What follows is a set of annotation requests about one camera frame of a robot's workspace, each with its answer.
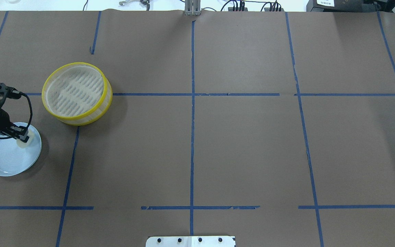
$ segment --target label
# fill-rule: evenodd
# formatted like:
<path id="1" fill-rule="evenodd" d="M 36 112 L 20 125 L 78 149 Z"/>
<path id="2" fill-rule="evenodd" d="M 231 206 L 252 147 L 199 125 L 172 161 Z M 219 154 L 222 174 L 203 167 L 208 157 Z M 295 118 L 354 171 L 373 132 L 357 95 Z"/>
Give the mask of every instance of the label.
<path id="1" fill-rule="evenodd" d="M 319 5 L 334 7 L 334 0 L 316 0 Z"/>

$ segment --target white bracket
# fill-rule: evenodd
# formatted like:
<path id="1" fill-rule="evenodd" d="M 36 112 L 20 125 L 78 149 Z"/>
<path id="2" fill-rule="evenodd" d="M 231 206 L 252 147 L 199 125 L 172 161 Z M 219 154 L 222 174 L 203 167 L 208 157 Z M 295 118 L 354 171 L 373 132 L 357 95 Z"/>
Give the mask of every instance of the white bracket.
<path id="1" fill-rule="evenodd" d="M 150 237 L 146 247 L 236 247 L 234 236 Z"/>
<path id="2" fill-rule="evenodd" d="M 185 15 L 201 15 L 201 0 L 185 0 Z"/>

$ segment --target yellow-rimmed basket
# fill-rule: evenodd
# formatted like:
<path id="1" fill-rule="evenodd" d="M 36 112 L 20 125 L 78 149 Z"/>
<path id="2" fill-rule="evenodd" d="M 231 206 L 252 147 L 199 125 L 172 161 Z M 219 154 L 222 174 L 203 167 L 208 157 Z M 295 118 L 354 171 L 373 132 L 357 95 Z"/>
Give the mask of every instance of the yellow-rimmed basket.
<path id="1" fill-rule="evenodd" d="M 74 126 L 99 119 L 112 102 L 112 88 L 103 72 L 85 62 L 64 65 L 53 72 L 42 88 L 45 109 Z"/>

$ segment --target light blue plate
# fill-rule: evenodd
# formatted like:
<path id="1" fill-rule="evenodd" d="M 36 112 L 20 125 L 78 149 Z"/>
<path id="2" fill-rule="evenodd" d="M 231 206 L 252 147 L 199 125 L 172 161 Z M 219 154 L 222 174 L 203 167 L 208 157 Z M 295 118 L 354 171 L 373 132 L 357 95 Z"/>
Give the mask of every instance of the light blue plate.
<path id="1" fill-rule="evenodd" d="M 18 126 L 27 126 L 25 122 L 16 122 Z M 0 176 L 8 177 L 29 169 L 39 158 L 42 139 L 32 125 L 28 128 L 30 140 L 27 145 L 18 145 L 15 139 L 0 140 Z"/>

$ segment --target white background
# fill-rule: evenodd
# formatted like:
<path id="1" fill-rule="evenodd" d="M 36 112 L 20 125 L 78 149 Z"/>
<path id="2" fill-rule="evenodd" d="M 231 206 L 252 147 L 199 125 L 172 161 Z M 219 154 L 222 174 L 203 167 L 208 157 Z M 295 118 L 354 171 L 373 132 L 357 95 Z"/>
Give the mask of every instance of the white background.
<path id="1" fill-rule="evenodd" d="M 306 11 L 306 3 L 309 0 L 279 0 L 278 2 L 285 11 Z M 0 10 L 22 10 L 22 11 L 81 11 L 86 0 L 0 0 Z M 145 11 L 146 7 L 139 0 L 131 0 L 128 4 L 120 6 L 119 0 L 89 0 L 88 11 L 99 11 L 105 9 L 117 9 L 123 11 Z M 220 10 L 226 3 L 225 0 L 201 0 L 201 8 L 212 7 Z M 260 11 L 263 3 L 246 3 L 248 11 Z M 179 0 L 150 0 L 150 10 L 184 10 L 184 3 Z"/>

